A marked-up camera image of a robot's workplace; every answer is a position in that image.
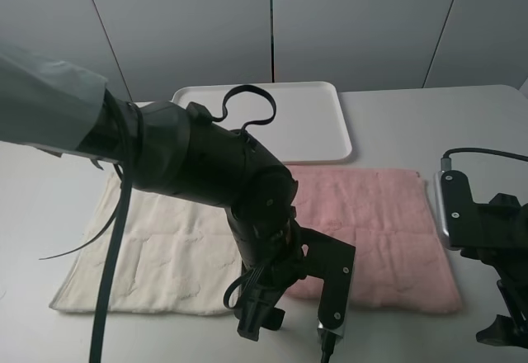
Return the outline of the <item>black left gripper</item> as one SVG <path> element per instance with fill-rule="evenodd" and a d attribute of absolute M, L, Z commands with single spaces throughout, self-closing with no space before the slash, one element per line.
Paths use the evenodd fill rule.
<path fill-rule="evenodd" d="M 254 284 L 244 283 L 243 301 L 237 304 L 238 334 L 256 341 L 261 328 L 278 330 L 284 314 L 276 304 L 285 291 L 308 276 L 323 281 L 330 257 L 347 248 L 354 248 L 356 253 L 351 244 L 292 224 L 285 247 L 253 268 Z"/>

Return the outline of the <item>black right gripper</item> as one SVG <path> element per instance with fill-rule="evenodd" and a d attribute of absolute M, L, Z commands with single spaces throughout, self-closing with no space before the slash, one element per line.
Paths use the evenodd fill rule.
<path fill-rule="evenodd" d="M 492 267 L 508 315 L 477 332 L 476 341 L 494 347 L 527 345 L 527 206 L 515 196 L 499 193 L 487 204 L 473 203 L 464 214 L 468 224 L 460 255 Z"/>

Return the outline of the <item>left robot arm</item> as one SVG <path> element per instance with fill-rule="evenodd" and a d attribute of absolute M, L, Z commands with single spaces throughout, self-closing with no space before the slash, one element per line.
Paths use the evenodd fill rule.
<path fill-rule="evenodd" d="M 140 107 L 117 100 L 96 73 L 3 45 L 1 138 L 122 168 L 124 190 L 97 297 L 95 342 L 104 334 L 135 189 L 225 209 L 245 267 L 234 306 L 241 337 L 254 341 L 261 328 L 279 328 L 284 313 L 278 300 L 307 276 L 323 281 L 323 340 L 343 334 L 355 249 L 297 224 L 297 182 L 246 128 L 226 130 L 220 118 L 195 103 Z"/>

